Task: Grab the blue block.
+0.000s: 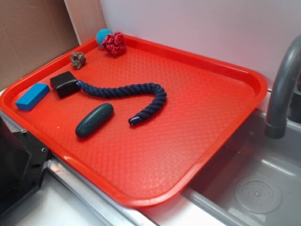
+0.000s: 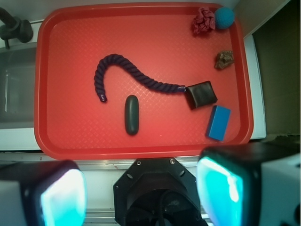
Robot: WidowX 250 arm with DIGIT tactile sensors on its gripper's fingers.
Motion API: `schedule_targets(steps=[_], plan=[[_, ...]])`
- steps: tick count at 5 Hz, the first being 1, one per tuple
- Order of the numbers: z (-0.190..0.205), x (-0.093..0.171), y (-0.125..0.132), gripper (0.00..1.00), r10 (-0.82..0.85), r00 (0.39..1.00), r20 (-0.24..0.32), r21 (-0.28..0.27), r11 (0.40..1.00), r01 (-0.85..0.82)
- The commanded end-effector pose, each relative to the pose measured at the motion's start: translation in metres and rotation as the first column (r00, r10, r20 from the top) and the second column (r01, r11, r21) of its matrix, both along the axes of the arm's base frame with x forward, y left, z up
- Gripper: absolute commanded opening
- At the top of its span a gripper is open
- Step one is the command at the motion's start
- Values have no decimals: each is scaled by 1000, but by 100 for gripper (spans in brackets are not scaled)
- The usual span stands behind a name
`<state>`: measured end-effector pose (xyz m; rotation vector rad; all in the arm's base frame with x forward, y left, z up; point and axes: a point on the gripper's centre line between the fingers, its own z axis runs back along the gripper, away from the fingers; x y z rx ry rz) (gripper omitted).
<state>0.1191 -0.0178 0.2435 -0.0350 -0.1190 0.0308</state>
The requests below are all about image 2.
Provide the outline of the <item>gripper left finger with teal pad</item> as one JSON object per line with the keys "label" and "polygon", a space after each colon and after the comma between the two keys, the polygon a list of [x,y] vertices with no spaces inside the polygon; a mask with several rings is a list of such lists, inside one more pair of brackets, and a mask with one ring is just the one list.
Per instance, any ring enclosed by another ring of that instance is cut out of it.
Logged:
{"label": "gripper left finger with teal pad", "polygon": [[17,162],[0,168],[2,226],[81,226],[85,176],[70,160]]}

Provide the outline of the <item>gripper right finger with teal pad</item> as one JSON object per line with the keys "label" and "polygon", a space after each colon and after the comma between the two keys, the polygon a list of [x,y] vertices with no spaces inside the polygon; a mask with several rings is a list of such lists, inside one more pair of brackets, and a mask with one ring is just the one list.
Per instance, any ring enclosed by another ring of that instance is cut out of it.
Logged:
{"label": "gripper right finger with teal pad", "polygon": [[298,226],[299,144],[212,146],[197,164],[200,202],[216,226]]}

